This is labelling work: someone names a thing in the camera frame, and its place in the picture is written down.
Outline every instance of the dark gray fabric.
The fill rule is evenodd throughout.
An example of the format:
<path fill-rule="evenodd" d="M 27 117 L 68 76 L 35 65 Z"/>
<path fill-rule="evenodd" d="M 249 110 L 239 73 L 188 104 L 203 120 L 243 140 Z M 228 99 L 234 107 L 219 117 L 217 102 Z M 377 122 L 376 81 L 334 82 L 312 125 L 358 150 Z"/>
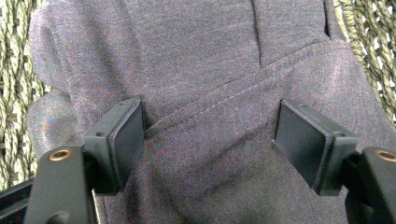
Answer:
<path fill-rule="evenodd" d="M 35 70 L 58 91 L 29 111 L 34 146 L 80 146 L 111 106 L 140 95 L 144 156 L 125 191 L 100 200 L 104 221 L 346 223 L 345 192 L 317 196 L 271 144 L 282 98 L 356 133 L 359 150 L 396 142 L 329 6 L 51 1 L 30 34 Z"/>

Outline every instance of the folded garment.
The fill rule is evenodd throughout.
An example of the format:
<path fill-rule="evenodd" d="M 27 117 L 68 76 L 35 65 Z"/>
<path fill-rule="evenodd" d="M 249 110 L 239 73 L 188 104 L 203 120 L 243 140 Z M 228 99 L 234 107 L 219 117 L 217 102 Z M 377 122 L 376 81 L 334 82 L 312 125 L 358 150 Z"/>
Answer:
<path fill-rule="evenodd" d="M 331 0 L 53 0 L 32 18 L 38 156 L 83 144 L 140 96 L 145 151 L 108 223 L 346 223 L 345 191 L 319 197 L 271 140 L 281 99 L 393 149 L 396 133 L 343 40 Z"/>

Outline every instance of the brass screw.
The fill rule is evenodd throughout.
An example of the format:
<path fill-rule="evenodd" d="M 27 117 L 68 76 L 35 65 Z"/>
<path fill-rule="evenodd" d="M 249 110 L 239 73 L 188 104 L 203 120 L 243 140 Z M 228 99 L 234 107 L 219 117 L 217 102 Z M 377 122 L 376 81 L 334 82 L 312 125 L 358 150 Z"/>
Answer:
<path fill-rule="evenodd" d="M 386 150 L 378 150 L 375 155 L 382 160 L 386 161 L 395 161 L 396 162 L 396 154 L 393 152 L 389 152 Z"/>
<path fill-rule="evenodd" d="M 62 161 L 72 154 L 70 149 L 60 149 L 49 156 L 50 161 Z"/>

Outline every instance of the woven mat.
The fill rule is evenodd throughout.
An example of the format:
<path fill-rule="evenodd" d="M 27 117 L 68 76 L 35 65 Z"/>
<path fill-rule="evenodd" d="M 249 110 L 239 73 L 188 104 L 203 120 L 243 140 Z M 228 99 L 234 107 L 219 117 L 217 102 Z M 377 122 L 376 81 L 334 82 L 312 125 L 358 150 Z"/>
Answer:
<path fill-rule="evenodd" d="M 24 118 L 28 106 L 50 90 L 33 73 L 27 32 L 31 13 L 41 1 L 0 0 L 0 190 L 35 175 L 36 158 Z M 394 122 L 396 1 L 333 1 L 346 41 Z"/>

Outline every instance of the green woven rug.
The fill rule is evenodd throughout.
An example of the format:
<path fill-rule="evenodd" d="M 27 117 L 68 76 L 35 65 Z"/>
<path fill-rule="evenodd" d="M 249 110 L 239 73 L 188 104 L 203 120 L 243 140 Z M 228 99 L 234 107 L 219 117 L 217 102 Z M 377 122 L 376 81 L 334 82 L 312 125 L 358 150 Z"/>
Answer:
<path fill-rule="evenodd" d="M 0 0 L 0 190 L 35 175 L 36 158 L 25 131 L 28 106 L 50 88 L 32 69 L 28 27 L 42 0 Z M 394 122 L 396 1 L 333 0 L 339 24 L 375 95 Z"/>

